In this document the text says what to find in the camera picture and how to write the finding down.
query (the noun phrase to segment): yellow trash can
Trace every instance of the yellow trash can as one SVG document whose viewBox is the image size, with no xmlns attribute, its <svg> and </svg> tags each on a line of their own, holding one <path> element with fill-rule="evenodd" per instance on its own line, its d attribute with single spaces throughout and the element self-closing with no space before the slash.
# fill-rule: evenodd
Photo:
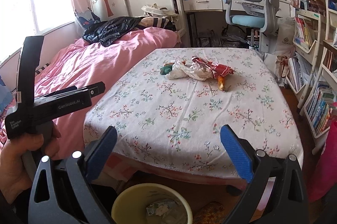
<svg viewBox="0 0 337 224">
<path fill-rule="evenodd" d="M 146 207 L 165 198 L 179 200 L 187 212 L 187 224 L 192 224 L 192 210 L 185 198 L 169 187 L 154 183 L 138 184 L 123 191 L 112 206 L 112 219 L 117 224 L 146 224 Z"/>
</svg>

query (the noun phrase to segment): striped fabric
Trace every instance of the striped fabric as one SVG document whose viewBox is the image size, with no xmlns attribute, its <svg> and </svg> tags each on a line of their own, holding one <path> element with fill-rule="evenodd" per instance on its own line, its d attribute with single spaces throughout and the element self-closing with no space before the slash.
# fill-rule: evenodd
<svg viewBox="0 0 337 224">
<path fill-rule="evenodd" d="M 144 17 L 133 30 L 144 30 L 147 27 L 176 31 L 176 27 L 169 19 L 161 17 Z"/>
<path fill-rule="evenodd" d="M 42 71 L 43 71 L 44 69 L 46 69 L 48 66 L 49 66 L 49 63 L 47 63 L 46 65 L 43 65 L 40 69 L 36 70 L 36 71 L 35 71 L 35 76 L 37 76 L 38 74 L 41 74 Z"/>
</svg>

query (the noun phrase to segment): orange object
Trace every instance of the orange object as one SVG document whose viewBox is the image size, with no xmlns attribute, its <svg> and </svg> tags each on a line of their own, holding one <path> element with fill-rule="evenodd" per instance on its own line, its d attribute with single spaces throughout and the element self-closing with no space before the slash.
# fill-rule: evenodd
<svg viewBox="0 0 337 224">
<path fill-rule="evenodd" d="M 218 88 L 220 91 L 225 90 L 225 78 L 223 76 L 218 76 Z"/>
</svg>

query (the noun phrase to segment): blue gripper pad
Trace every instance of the blue gripper pad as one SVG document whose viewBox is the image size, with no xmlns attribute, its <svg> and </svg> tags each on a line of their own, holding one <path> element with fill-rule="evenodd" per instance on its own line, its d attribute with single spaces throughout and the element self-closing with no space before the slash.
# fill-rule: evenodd
<svg viewBox="0 0 337 224">
<path fill-rule="evenodd" d="M 117 142 L 115 127 L 109 126 L 100 139 L 85 148 L 86 179 L 89 183 L 97 179 Z"/>
<path fill-rule="evenodd" d="M 254 176 L 253 163 L 240 145 L 239 138 L 228 125 L 224 125 L 220 130 L 220 139 L 239 176 L 250 183 Z"/>
</svg>

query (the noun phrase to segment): pink bedsheet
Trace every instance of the pink bedsheet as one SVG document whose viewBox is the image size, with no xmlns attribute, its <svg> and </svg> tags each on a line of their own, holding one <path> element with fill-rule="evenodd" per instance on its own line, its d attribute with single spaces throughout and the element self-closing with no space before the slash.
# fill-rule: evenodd
<svg viewBox="0 0 337 224">
<path fill-rule="evenodd" d="M 169 30 L 149 27 L 132 31 L 105 48 L 100 43 L 88 45 L 83 39 L 60 50 L 51 64 L 35 78 L 35 96 L 69 86 L 81 88 L 103 81 L 108 91 L 128 70 L 157 48 L 173 48 L 179 36 Z M 95 105 L 102 95 L 92 99 Z M 86 108 L 54 120 L 62 137 L 59 157 L 66 158 L 83 150 L 83 123 Z"/>
</svg>

